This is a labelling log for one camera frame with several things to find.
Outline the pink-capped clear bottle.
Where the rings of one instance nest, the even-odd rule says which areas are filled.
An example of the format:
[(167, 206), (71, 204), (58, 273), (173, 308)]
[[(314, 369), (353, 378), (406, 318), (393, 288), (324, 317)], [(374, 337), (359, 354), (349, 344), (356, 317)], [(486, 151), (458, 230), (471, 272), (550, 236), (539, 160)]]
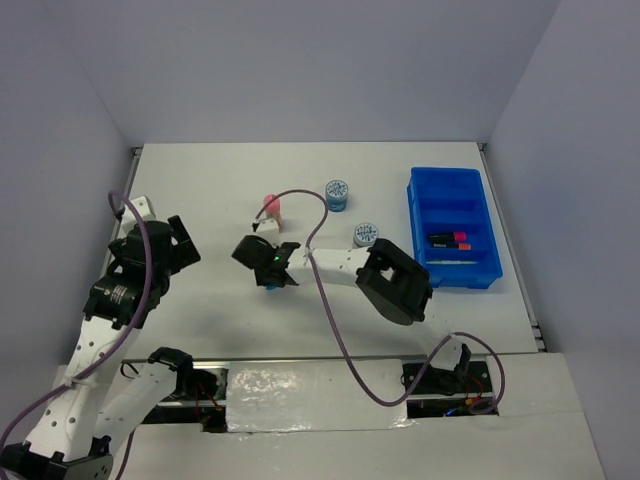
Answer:
[(264, 212), (267, 215), (267, 217), (275, 220), (278, 225), (279, 231), (282, 232), (283, 219), (281, 215), (280, 200), (276, 197), (275, 194), (269, 194), (264, 198), (263, 204), (265, 206)]

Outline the blue paint jar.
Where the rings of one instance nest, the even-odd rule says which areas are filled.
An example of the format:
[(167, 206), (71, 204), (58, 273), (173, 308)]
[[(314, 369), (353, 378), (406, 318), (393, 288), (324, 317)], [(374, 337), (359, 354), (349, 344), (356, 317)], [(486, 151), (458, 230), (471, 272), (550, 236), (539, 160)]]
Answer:
[(343, 180), (335, 179), (325, 186), (325, 199), (332, 212), (344, 211), (348, 203), (349, 187)]

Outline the grey-blue paint jar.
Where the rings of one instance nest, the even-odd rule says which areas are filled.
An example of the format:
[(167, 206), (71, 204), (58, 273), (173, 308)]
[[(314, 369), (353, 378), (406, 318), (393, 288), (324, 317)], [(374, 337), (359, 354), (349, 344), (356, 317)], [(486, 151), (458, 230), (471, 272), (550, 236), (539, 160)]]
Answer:
[(353, 244), (356, 248), (372, 246), (379, 238), (379, 229), (370, 222), (363, 222), (354, 228)]

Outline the pink-capped black highlighter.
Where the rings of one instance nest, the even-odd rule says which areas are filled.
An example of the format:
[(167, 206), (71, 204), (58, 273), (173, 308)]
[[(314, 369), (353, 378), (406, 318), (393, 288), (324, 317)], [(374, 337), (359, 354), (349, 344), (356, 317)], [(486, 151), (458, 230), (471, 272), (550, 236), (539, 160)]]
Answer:
[(427, 239), (434, 243), (464, 243), (467, 241), (467, 234), (465, 232), (439, 232), (429, 234)]

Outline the orange-capped black highlighter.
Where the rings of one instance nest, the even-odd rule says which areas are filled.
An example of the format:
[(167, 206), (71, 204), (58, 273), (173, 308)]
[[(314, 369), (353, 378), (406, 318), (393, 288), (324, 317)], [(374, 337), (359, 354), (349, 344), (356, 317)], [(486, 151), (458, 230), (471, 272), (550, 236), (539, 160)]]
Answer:
[(458, 243), (458, 242), (449, 242), (449, 243), (431, 243), (432, 248), (437, 249), (452, 249), (452, 250), (463, 250), (469, 251), (472, 250), (471, 244), (468, 243)]

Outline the yellow thin highlighter pen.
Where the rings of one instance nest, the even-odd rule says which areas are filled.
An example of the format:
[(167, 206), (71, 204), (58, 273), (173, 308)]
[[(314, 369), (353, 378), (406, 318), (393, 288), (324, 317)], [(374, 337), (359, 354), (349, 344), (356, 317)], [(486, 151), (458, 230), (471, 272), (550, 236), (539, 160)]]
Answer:
[(430, 260), (426, 262), (427, 265), (462, 265), (465, 263), (461, 260)]

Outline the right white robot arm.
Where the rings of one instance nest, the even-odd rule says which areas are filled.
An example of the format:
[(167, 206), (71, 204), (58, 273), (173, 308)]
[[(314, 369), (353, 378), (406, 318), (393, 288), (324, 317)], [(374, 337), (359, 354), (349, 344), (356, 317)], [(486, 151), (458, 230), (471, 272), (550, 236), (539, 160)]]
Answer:
[(403, 327), (426, 322), (433, 297), (429, 272), (387, 239), (370, 247), (318, 249), (297, 242), (275, 245), (251, 234), (236, 246), (232, 258), (254, 273), (262, 287), (285, 288), (313, 282), (343, 357), (352, 362), (338, 330), (326, 285), (354, 287), (379, 315)]

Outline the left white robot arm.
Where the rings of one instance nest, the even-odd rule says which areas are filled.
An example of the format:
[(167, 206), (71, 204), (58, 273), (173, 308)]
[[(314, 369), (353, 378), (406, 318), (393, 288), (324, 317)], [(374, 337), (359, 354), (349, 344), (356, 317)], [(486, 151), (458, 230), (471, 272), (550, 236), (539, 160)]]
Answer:
[(26, 407), (15, 428), (36, 409), (43, 414), (27, 437), (1, 436), (4, 479), (106, 479), (114, 456), (129, 451), (133, 434), (167, 397), (182, 399), (196, 385), (191, 355), (169, 347), (150, 354), (129, 385), (107, 395), (149, 313), (168, 292), (170, 279), (200, 260), (181, 219), (157, 219), (145, 196), (112, 191), (110, 206), (121, 235), (109, 245), (112, 261), (90, 289), (73, 355), (59, 385)]

